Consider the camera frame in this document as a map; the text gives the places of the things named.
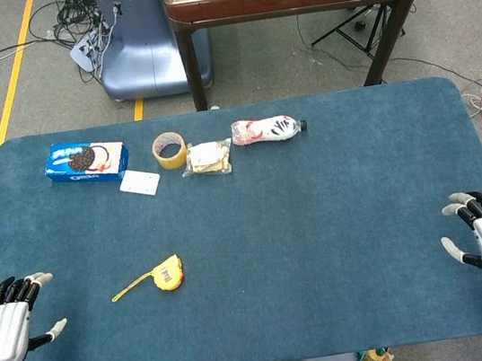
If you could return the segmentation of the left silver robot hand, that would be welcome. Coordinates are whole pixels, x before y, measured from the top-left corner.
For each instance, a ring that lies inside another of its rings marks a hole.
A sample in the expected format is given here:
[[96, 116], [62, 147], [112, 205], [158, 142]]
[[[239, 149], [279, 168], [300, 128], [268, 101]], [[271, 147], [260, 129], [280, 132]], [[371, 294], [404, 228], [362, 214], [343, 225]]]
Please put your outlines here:
[[34, 304], [52, 279], [53, 274], [39, 271], [0, 283], [0, 361], [23, 361], [28, 352], [54, 341], [66, 328], [67, 320], [61, 319], [42, 335], [30, 335]]

